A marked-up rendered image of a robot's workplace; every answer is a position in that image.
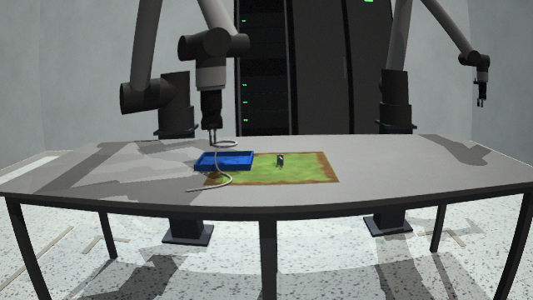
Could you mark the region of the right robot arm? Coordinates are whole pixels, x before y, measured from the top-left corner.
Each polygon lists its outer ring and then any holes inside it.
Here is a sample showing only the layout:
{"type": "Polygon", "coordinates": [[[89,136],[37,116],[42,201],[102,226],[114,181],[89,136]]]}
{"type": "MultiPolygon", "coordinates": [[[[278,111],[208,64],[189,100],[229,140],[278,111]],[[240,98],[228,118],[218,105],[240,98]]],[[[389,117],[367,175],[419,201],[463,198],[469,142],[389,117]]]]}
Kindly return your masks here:
{"type": "MultiPolygon", "coordinates": [[[[250,39],[238,33],[222,0],[197,0],[208,30],[180,37],[180,61],[196,60],[196,68],[227,65],[227,58],[243,58],[250,39]]],[[[162,0],[140,0],[134,35],[130,83],[121,83],[122,115],[158,109],[159,131],[194,128],[194,106],[190,106],[190,71],[151,78],[152,60],[162,0]],[[170,110],[168,110],[170,109],[170,110]]]]}

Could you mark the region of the blue tray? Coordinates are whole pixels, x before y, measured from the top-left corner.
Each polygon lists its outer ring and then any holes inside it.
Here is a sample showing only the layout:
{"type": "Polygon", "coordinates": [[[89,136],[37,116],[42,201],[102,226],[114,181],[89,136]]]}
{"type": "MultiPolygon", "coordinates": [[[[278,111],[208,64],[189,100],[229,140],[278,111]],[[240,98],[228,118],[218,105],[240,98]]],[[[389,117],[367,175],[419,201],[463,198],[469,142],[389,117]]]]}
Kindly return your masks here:
{"type": "MultiPolygon", "coordinates": [[[[204,152],[194,163],[194,171],[217,171],[214,153],[204,152]]],[[[253,157],[253,151],[217,152],[216,160],[220,171],[251,170],[253,157]]]]}

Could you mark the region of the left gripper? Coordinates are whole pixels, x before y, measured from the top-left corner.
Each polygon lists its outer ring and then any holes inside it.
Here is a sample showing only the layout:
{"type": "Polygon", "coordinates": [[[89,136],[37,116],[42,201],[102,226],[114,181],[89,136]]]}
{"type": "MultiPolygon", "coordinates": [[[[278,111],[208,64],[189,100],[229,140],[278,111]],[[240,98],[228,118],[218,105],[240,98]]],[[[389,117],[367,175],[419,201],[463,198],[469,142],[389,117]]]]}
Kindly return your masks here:
{"type": "Polygon", "coordinates": [[[473,81],[473,83],[479,84],[479,98],[477,98],[477,107],[480,106],[481,98],[481,108],[483,108],[483,100],[486,100],[486,83],[488,83],[488,72],[476,72],[476,79],[473,81]],[[478,82],[476,82],[476,79],[478,82]]]}

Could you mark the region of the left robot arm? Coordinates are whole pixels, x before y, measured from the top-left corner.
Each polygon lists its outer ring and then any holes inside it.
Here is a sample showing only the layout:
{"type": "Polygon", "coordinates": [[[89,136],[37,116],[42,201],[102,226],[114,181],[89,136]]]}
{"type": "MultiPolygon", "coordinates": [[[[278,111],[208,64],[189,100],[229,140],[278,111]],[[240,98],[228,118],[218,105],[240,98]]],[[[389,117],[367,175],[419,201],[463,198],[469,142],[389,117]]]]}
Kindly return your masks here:
{"type": "MultiPolygon", "coordinates": [[[[380,123],[388,125],[411,125],[408,73],[407,71],[403,71],[403,68],[411,20],[412,1],[396,0],[386,69],[381,69],[381,80],[379,80],[379,88],[382,93],[380,123]]],[[[460,64],[463,66],[471,65],[472,67],[476,67],[477,72],[488,73],[490,57],[485,54],[479,54],[473,49],[461,30],[436,0],[421,1],[461,51],[458,56],[460,64]]]]}

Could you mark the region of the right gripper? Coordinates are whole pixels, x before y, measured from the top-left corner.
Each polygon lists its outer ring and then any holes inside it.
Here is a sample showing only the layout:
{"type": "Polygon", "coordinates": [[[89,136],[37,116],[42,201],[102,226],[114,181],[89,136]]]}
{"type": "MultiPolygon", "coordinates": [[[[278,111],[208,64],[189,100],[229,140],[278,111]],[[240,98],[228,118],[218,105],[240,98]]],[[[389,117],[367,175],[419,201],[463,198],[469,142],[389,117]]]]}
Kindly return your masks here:
{"type": "Polygon", "coordinates": [[[222,89],[227,84],[227,66],[196,68],[196,87],[201,94],[202,130],[209,132],[209,143],[212,145],[210,129],[222,129],[222,89]],[[214,91],[211,91],[214,90],[214,91]]]}

